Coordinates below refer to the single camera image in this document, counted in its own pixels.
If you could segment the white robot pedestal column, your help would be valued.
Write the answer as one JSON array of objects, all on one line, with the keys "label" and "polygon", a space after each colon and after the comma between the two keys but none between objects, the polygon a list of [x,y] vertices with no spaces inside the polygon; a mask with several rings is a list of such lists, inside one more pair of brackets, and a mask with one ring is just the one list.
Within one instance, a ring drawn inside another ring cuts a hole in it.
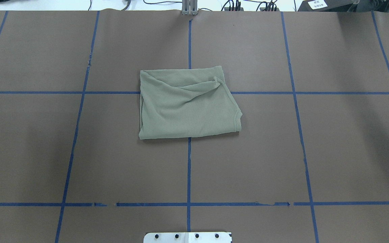
[{"label": "white robot pedestal column", "polygon": [[230,232],[165,232],[147,233],[144,243],[232,243]]}]

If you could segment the olive green long-sleeve shirt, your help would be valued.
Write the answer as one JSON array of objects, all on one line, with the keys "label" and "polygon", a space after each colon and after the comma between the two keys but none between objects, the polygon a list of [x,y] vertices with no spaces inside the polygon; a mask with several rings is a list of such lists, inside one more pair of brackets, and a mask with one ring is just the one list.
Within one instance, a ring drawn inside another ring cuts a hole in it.
[{"label": "olive green long-sleeve shirt", "polygon": [[204,137],[242,130],[242,111],[221,66],[142,70],[139,139]]}]

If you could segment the aluminium frame post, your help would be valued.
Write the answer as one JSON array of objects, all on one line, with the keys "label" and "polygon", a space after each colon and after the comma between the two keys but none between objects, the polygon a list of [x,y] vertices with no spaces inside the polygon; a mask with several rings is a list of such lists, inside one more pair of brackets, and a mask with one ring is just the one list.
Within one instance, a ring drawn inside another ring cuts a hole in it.
[{"label": "aluminium frame post", "polygon": [[198,15],[198,1],[197,0],[181,0],[182,2],[182,15]]}]

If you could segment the black labelled box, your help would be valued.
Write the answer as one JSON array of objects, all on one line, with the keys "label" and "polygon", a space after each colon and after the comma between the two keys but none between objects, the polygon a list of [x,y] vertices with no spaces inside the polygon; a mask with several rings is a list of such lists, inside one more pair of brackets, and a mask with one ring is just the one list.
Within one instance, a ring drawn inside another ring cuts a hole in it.
[{"label": "black labelled box", "polygon": [[297,12],[348,12],[359,0],[304,0]]}]

